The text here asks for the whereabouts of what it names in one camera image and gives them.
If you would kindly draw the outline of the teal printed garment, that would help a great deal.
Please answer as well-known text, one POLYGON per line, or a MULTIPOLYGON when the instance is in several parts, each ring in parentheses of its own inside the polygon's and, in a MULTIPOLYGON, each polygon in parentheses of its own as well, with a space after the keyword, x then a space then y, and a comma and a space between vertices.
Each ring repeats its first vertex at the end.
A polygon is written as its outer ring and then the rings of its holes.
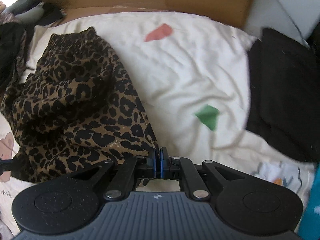
POLYGON ((320 236, 320 170, 317 168, 309 201, 300 222, 298 235, 302 239, 318 240, 320 236))

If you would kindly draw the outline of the grey plush pillow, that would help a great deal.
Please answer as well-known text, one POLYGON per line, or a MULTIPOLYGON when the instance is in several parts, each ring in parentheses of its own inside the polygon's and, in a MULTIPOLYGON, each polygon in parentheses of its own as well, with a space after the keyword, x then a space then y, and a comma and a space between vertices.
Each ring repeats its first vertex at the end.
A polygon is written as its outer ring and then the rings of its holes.
POLYGON ((34 24, 44 15, 43 5, 41 0, 17 0, 5 8, 1 14, 14 16, 24 24, 34 24))

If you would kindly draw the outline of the cream bear print bedsheet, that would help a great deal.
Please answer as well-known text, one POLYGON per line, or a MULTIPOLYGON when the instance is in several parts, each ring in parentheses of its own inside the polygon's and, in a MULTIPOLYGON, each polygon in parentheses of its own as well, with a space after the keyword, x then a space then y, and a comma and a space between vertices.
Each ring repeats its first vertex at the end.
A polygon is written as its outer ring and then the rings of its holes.
POLYGON ((247 51, 256 38, 197 15, 95 15, 36 27, 15 82, 36 71, 51 35, 89 27, 115 50, 143 104, 158 144, 156 178, 147 176, 147 154, 26 181, 10 203, 17 239, 297 239, 302 194, 253 170, 262 161, 289 161, 306 174, 313 163, 282 154, 246 129, 247 51), (167 180, 162 147, 170 158, 167 180))

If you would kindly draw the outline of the folded black garment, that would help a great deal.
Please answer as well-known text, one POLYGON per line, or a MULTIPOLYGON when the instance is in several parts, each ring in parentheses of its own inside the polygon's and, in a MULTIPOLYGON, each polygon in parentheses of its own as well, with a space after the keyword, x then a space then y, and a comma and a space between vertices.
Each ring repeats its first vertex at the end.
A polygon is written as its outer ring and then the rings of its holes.
POLYGON ((319 62, 271 29, 247 52, 251 107, 246 129, 282 154, 319 163, 319 62))

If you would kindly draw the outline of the leopard print garment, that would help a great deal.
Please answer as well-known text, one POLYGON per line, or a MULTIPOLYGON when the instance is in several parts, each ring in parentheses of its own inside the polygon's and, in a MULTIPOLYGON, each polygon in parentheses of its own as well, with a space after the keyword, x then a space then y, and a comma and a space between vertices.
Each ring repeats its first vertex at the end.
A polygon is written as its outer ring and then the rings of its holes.
POLYGON ((11 175, 22 181, 158 150, 127 70, 93 27, 51 35, 36 71, 7 87, 1 113, 20 147, 11 175))

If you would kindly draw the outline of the black garment in pile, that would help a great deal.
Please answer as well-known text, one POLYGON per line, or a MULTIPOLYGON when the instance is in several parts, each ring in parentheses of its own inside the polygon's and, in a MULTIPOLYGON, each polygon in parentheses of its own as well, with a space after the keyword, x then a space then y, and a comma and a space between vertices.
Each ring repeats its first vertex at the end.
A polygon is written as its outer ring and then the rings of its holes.
POLYGON ((27 33, 17 22, 1 24, 1 92, 25 70, 27 33))

